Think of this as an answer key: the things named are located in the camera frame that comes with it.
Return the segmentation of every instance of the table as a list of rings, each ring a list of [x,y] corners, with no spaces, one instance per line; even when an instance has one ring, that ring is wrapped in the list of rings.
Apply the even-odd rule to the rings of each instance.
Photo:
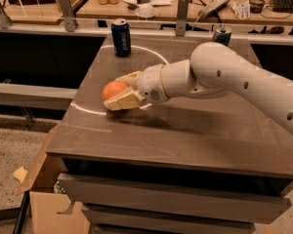
[[[259,64],[247,41],[231,40]],[[94,229],[251,233],[254,222],[272,222],[291,207],[283,191],[293,181],[293,136],[242,97],[178,97],[119,112],[103,106],[107,82],[188,59],[202,42],[135,36],[131,56],[117,58],[105,40],[46,150]]]
[[[203,0],[205,3],[210,3],[212,0]],[[252,14],[250,19],[238,19],[235,17],[230,5],[232,2],[242,3],[248,0],[231,0],[229,4],[221,10],[219,13],[220,18],[223,23],[234,23],[234,24],[263,24],[263,25],[290,25],[293,26],[293,15],[288,17],[287,19],[268,19],[264,18],[258,14]],[[140,19],[135,14],[135,11],[131,11],[127,9],[127,5],[124,2],[120,2],[117,5],[100,5],[98,0],[89,0],[85,5],[80,8],[77,12],[77,17],[82,19],[115,19],[115,18],[125,18],[127,20],[145,20]],[[176,21],[177,16],[177,8],[178,8],[178,0],[172,2],[171,6],[158,6],[156,9],[159,11],[160,15],[155,16],[152,19],[148,19],[150,21]],[[197,13],[202,8],[202,6],[195,5],[190,3],[188,5],[188,21],[196,21]],[[274,13],[269,10],[265,10],[265,16],[268,17],[278,17],[283,18],[284,14]],[[202,22],[218,22],[216,18],[210,17],[209,19],[205,19]]]

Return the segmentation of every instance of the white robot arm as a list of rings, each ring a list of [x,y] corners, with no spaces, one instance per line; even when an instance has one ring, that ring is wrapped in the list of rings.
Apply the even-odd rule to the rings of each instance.
[[[198,46],[190,60],[158,64],[117,80],[130,85],[135,93],[127,91],[105,101],[111,110],[164,102],[174,97],[217,98],[230,90],[248,99],[293,134],[293,81],[254,65],[215,42]],[[131,103],[121,103],[128,100],[129,94]]]

